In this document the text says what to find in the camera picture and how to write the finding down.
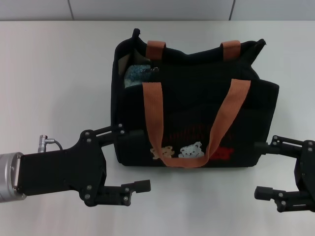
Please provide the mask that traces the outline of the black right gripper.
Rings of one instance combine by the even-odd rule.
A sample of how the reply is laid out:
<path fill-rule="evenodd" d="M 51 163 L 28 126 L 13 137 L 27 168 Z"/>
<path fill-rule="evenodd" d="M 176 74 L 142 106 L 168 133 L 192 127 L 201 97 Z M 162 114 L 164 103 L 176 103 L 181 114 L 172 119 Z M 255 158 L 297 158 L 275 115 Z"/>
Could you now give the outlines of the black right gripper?
<path fill-rule="evenodd" d="M 270 143 L 255 142 L 254 149 L 261 155 L 299 155 L 294 169 L 295 182 L 300 191 L 287 192 L 258 186 L 254 197 L 257 200 L 274 200 L 278 212 L 315 212 L 315 142 L 299 141 L 274 135 Z"/>

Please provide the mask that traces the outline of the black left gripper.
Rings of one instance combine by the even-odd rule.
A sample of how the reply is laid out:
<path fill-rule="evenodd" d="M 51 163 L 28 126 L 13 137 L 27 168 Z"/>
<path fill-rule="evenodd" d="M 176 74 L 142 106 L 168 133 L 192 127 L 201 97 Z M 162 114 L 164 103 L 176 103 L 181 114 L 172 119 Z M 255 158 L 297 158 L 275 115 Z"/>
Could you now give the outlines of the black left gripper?
<path fill-rule="evenodd" d="M 17 191 L 33 196 L 74 190 L 89 207 L 130 206 L 133 192 L 150 192 L 151 182 L 104 186 L 106 161 L 101 147 L 142 140 L 143 130 L 128 131 L 119 123 L 83 131 L 78 142 L 68 149 L 22 155 Z"/>

